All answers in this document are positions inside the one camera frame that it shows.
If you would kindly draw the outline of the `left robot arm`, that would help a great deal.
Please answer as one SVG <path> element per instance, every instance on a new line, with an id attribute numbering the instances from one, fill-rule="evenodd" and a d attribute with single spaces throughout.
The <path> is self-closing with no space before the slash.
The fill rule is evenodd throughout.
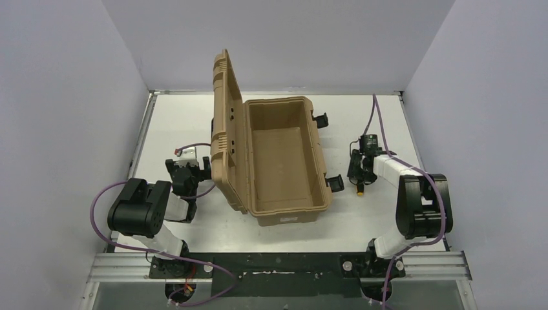
<path id="1" fill-rule="evenodd" d="M 196 158 L 167 159 L 165 166 L 169 181 L 148 183 L 145 179 L 131 178 L 124 185 L 109 210 L 107 225 L 153 250 L 153 275 L 183 278 L 191 275 L 196 265 L 179 259 L 189 253 L 188 245 L 165 223 L 194 220 L 198 186 L 211 179 L 211 164 L 204 156 L 201 163 Z"/>

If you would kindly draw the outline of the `black yellow handled screwdriver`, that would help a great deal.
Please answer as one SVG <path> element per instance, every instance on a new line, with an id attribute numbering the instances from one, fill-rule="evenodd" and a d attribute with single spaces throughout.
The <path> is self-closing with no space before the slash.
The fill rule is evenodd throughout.
<path id="1" fill-rule="evenodd" d="M 356 191 L 357 191 L 358 196 L 363 196 L 364 195 L 364 190 L 365 190 L 365 184 L 358 183 L 356 185 Z"/>

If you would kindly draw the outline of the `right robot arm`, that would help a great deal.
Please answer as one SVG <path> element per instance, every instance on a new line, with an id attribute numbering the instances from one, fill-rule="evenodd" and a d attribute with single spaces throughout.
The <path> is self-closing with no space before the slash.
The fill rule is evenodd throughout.
<path id="1" fill-rule="evenodd" d="M 447 178 L 429 174 L 401 160 L 396 153 L 379 146 L 375 134 L 365 134 L 351 149 L 347 177 L 357 195 L 379 178 L 397 191 L 395 224 L 368 243 L 363 275 L 400 277 L 402 270 L 390 260 L 403 250 L 427 239 L 435 239 L 452 229 L 453 221 Z"/>

